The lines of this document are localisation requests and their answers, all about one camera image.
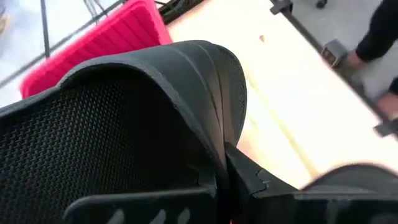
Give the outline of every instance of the person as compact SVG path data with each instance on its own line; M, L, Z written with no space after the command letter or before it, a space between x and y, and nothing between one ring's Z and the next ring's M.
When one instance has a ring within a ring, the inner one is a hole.
M6 5L4 0L0 0L0 35L6 30L9 17L6 15Z
M398 0L382 0L374 11L369 30L351 51L346 62L354 70L363 68L367 63L383 57L398 39ZM398 79L395 79L389 91L378 100L378 106L390 118L398 118Z

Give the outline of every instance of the wooden table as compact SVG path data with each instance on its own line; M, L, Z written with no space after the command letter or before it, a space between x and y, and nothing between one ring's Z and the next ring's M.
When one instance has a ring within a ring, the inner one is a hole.
M270 0L207 0L169 24L174 41L203 39L236 54L248 83L239 149L302 188L330 169L373 163L398 171L398 144Z

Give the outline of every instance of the black metal bracket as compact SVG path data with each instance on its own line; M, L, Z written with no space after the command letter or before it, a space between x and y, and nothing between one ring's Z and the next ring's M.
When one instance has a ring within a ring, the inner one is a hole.
M290 0L274 0L272 1L274 6L270 9L273 15L276 15L280 12L292 12L293 3Z
M398 119L393 119L392 121L383 122L374 129L379 133L380 136L386 137L390 134L398 132Z

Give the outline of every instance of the light wood tabletop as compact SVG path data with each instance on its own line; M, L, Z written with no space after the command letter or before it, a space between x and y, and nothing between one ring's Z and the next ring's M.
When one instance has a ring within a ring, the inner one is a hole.
M345 164L397 172L396 139L376 134L376 114L271 7L207 0L168 25L174 41L208 40L240 60L248 109L239 149L297 188Z

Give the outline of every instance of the floor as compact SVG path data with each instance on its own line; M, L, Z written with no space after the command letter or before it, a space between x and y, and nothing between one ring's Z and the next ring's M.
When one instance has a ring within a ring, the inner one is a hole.
M329 0L324 9L315 7L316 0L293 0L294 16L321 43L339 39L348 49L356 47L368 30L369 20L381 0ZM363 77L366 93L376 99L398 75L394 64L398 60L398 45L382 59L373 62L358 75Z
M0 1L5 1L7 13L11 16L9 28L0 37L1 81L42 53L44 42L39 0ZM315 7L315 1L293 0L294 15L320 43L337 38L352 49L367 31L371 14L380 0L329 0L322 10ZM115 0L100 2L108 7ZM83 0L51 0L47 1L47 17L50 44L54 44L83 25L91 15ZM393 66L397 59L398 47L395 45L383 59L360 72L371 98L383 93L398 74ZM21 99L18 86L22 79L23 75L0 89L0 107Z

